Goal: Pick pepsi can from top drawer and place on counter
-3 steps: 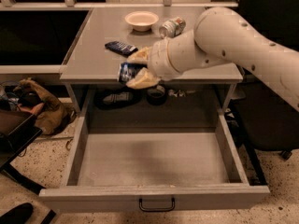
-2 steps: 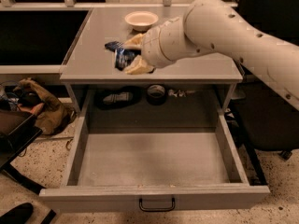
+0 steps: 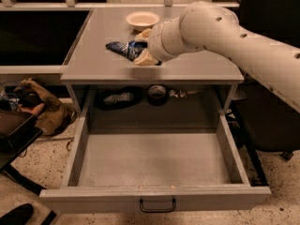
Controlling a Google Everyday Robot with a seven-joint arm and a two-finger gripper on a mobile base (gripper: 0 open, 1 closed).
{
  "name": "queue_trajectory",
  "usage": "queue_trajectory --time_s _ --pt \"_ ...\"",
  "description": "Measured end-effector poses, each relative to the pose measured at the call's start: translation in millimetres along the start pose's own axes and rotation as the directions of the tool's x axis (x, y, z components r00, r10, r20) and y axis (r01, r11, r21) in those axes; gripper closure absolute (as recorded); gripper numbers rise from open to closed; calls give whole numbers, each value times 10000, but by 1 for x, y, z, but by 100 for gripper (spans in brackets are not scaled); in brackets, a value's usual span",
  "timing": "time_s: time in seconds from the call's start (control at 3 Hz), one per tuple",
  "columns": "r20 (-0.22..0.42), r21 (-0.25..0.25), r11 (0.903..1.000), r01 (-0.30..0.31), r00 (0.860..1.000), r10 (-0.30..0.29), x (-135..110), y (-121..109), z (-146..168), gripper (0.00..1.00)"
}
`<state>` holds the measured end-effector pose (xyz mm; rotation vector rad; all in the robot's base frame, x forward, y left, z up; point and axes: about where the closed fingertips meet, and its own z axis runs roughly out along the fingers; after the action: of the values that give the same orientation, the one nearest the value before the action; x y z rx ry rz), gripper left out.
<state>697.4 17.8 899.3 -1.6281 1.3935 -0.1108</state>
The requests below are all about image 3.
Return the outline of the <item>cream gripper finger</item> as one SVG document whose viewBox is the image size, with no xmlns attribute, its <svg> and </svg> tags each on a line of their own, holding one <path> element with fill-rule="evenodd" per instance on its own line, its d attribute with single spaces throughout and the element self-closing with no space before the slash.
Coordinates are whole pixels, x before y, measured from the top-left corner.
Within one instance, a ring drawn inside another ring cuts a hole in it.
<svg viewBox="0 0 300 225">
<path fill-rule="evenodd" d="M 154 66 L 158 60 L 147 50 L 144 49 L 141 54 L 133 60 L 133 63 L 138 66 Z"/>
<path fill-rule="evenodd" d="M 151 28 L 147 28 L 147 29 L 143 30 L 141 33 L 139 33 L 135 37 L 135 40 L 136 41 L 141 41 L 141 42 L 146 42 L 149 39 L 151 31 L 152 31 Z"/>
</svg>

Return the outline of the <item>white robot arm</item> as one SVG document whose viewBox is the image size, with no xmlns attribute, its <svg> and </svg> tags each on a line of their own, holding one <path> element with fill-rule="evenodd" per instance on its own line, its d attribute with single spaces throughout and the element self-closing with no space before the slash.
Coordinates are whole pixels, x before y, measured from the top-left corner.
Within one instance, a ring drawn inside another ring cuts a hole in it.
<svg viewBox="0 0 300 225">
<path fill-rule="evenodd" d="M 155 25 L 136 61 L 152 66 L 202 50 L 231 60 L 300 113 L 300 49 L 248 31 L 233 12 L 209 2 L 192 3 Z"/>
</svg>

